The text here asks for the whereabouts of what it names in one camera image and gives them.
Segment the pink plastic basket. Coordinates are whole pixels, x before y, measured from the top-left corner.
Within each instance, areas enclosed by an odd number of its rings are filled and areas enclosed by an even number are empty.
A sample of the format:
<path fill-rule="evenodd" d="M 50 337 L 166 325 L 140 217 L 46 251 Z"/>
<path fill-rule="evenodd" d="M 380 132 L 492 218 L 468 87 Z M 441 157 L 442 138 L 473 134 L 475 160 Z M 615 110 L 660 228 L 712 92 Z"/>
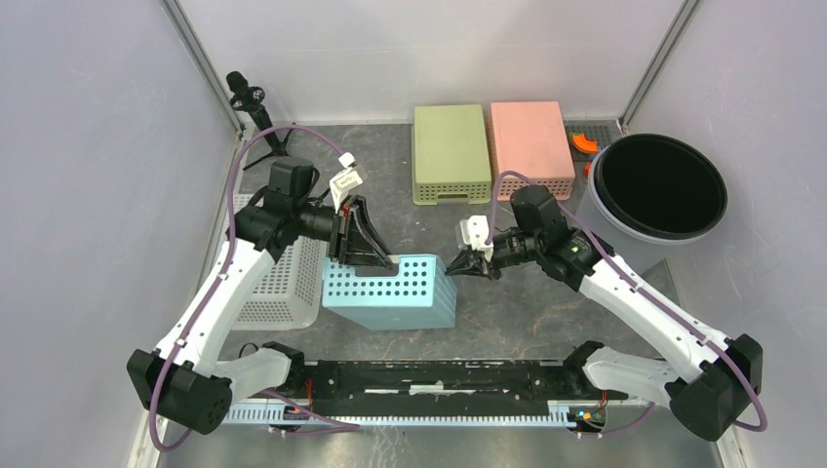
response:
<path fill-rule="evenodd" d="M 493 177 L 514 171 L 569 199 L 575 170 L 559 102 L 493 102 L 487 134 Z"/>

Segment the grey bin with black liner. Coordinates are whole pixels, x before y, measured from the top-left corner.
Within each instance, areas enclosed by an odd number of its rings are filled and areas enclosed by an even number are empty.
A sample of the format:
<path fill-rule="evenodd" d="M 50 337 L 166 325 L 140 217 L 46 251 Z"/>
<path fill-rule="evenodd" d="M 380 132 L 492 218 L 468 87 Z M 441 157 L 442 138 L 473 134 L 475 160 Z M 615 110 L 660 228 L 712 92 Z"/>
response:
<path fill-rule="evenodd" d="M 669 136 L 624 136 L 592 161 L 576 218 L 644 273 L 718 225 L 729 195 L 713 163 Z"/>

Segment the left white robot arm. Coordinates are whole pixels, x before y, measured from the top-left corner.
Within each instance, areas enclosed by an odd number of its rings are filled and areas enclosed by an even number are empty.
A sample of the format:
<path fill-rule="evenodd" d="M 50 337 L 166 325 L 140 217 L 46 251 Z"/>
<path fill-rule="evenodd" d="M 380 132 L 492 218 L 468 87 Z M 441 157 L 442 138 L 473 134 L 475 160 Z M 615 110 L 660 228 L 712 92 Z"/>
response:
<path fill-rule="evenodd" d="M 128 375 L 152 417 L 207 435 L 242 399 L 268 389 L 290 398 L 304 389 L 305 369 L 283 351 L 263 347 L 236 361 L 218 359 L 255 286 L 295 241 L 326 243 L 328 258 L 339 264 L 392 269 L 392 254 L 371 224 L 365 198 L 351 192 L 364 182 L 364 172 L 349 152 L 338 161 L 342 169 L 329 182 L 329 206 L 311 195 L 319 180 L 314 164 L 282 157 L 249 203 L 230 210 L 211 281 L 153 350 L 136 350 L 128 360 Z"/>

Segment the green plastic basket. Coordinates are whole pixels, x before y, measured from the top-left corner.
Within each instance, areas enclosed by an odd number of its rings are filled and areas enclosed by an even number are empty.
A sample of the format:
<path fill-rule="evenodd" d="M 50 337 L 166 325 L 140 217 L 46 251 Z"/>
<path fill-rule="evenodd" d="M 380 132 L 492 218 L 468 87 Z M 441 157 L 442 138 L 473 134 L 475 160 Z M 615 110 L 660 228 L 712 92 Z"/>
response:
<path fill-rule="evenodd" d="M 483 106 L 418 106 L 412 125 L 413 202 L 486 204 L 492 168 Z"/>

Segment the blue plastic basket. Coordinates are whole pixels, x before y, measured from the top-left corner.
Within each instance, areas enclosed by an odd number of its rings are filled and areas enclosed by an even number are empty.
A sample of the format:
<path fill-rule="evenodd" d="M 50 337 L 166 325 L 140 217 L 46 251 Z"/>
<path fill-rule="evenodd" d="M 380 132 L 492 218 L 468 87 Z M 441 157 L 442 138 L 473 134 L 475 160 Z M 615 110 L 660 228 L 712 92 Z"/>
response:
<path fill-rule="evenodd" d="M 402 254 L 385 276 L 327 260 L 322 305 L 371 331 L 450 329 L 457 286 L 435 254 Z"/>

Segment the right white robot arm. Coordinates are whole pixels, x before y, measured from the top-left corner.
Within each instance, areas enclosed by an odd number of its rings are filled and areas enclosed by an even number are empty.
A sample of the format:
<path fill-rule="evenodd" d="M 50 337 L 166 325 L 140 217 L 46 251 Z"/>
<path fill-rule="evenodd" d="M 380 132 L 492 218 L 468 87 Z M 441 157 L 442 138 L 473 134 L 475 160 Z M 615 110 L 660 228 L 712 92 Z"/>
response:
<path fill-rule="evenodd" d="M 639 397 L 669 409 L 708 442 L 731 427 L 768 428 L 759 400 L 764 350 L 756 339 L 746 333 L 730 337 L 654 289 L 547 188 L 522 187 L 510 204 L 516 223 L 503 232 L 485 215 L 458 224 L 460 252 L 447 275 L 497 280 L 506 267 L 534 263 L 550 279 L 606 308 L 660 355 L 642 358 L 585 343 L 563 372 L 571 395 L 587 398 L 600 389 Z"/>

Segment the large white perforated basket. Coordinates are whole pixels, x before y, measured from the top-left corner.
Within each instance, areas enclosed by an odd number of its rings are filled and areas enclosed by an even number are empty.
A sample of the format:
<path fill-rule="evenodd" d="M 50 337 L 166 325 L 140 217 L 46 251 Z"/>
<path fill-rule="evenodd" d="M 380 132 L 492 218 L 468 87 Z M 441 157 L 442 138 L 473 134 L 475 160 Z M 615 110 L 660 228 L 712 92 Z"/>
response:
<path fill-rule="evenodd" d="M 319 312 L 326 244 L 298 238 L 248 296 L 232 329 L 278 332 L 304 329 Z"/>

